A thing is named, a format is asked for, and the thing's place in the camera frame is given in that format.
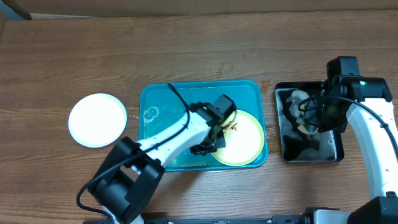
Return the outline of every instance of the black tray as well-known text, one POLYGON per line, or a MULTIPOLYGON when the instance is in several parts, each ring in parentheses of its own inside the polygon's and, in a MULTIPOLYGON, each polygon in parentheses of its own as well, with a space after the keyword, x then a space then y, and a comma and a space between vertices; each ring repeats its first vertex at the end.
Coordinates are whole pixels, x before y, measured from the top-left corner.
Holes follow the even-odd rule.
POLYGON ((292 131, 283 106, 283 99, 291 94, 292 90, 306 91, 310 96, 319 95, 322 82, 283 82, 275 86, 274 96, 278 119, 279 139, 282 158, 289 163, 300 162, 339 162, 344 158, 341 135, 337 131, 328 131, 316 135, 306 135, 292 131))

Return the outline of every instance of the black cable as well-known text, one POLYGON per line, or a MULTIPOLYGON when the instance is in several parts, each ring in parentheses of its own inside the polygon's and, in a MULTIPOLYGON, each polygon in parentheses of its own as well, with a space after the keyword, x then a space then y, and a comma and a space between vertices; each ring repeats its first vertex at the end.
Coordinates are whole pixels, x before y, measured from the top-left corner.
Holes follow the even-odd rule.
POLYGON ((185 102, 185 100, 181 97, 181 95, 178 93, 178 91, 174 88, 174 86, 172 86, 172 85, 169 84, 169 83, 167 84, 167 86, 178 96, 178 98, 179 98, 179 99, 181 100, 181 102, 184 104, 185 111, 186 111, 186 113, 187 113, 187 122, 184 124, 184 126, 183 126, 179 131, 177 131, 175 134, 171 135, 171 136, 168 137, 167 139, 164 139, 163 141, 154 144, 152 147, 150 147, 150 148, 148 148, 148 149, 146 149, 146 150, 143 150, 142 152, 136 154, 135 156, 129 157, 129 158, 127 158, 127 159, 125 159, 125 160, 119 162, 118 164, 116 164, 116 165, 112 166, 111 168, 107 169, 107 170, 104 171, 103 173, 101 173, 101 174, 99 174, 98 176, 96 176, 94 179, 92 179, 92 180, 90 180, 89 182, 87 182, 84 186, 82 186, 81 189, 80 189, 80 191, 77 193, 77 196, 76 196, 76 204, 77 204, 80 208, 82 208, 82 209, 84 209, 84 210, 87 210, 87 211, 90 211, 90 212, 96 212, 96 213, 103 214, 103 215, 107 216, 108 218, 112 219, 112 215, 109 214, 108 212, 105 212, 104 210, 100 210, 100 209, 88 207, 88 206, 86 206, 86 205, 83 205, 83 204, 80 202, 81 195, 82 195, 83 192, 88 188, 88 186, 91 185, 91 184, 93 184, 94 182, 98 181, 100 178, 102 178, 102 177, 103 177, 104 175, 106 175, 108 172, 111 172, 113 169, 115 169, 115 168, 117 168, 117 167, 121 167, 121 166, 123 166, 123 164, 128 163, 128 162, 131 162, 131 161, 137 159, 138 157, 143 156, 145 153, 151 152, 152 150, 154 150, 154 149, 158 148, 159 146, 165 144, 166 142, 168 142, 168 141, 170 141, 171 139, 173 139, 173 138, 175 138, 176 136, 178 136, 178 135, 179 135, 181 132, 183 132, 186 128, 188 128, 188 125, 189 125, 189 122, 190 122, 189 106, 188 106, 188 104, 185 102))
POLYGON ((357 101, 354 101, 354 100, 351 100, 351 99, 347 99, 347 98, 344 98, 344 97, 340 97, 340 96, 325 96, 325 95, 322 95, 322 96, 310 97, 310 98, 307 98, 307 99, 301 101, 301 102, 298 104, 298 110, 301 111, 301 112, 308 112, 308 111, 311 111, 311 110, 315 110, 316 107, 312 107, 312 108, 308 108, 308 107, 307 107, 307 108, 305 108, 305 109, 301 109, 300 107, 301 107, 304 103, 308 103, 309 101, 312 101, 312 100, 320 100, 320 99, 323 99, 323 100, 324 100, 324 99, 334 99, 334 100, 340 100, 340 101, 345 101, 345 102, 348 102, 348 103, 352 103, 352 104, 355 104, 355 105, 357 105, 357 106, 362 107, 362 108, 363 108, 364 110, 366 110, 369 114, 371 114, 372 116, 374 116, 374 118, 376 118, 376 119, 380 122, 381 126, 386 130, 386 133, 387 133, 387 135, 388 135, 389 138, 390 138, 390 141, 391 141, 391 143, 392 143, 392 147, 394 148, 394 151, 395 151, 395 153, 396 153, 396 158, 397 158, 397 161, 398 161, 398 145, 397 145, 396 139, 394 138, 394 135, 392 135, 392 132, 391 132, 390 128, 388 127, 388 124, 386 124, 386 123, 380 118, 380 116, 377 115, 372 109, 368 108, 367 106, 363 105, 362 103, 359 103, 359 102, 357 102, 357 101))

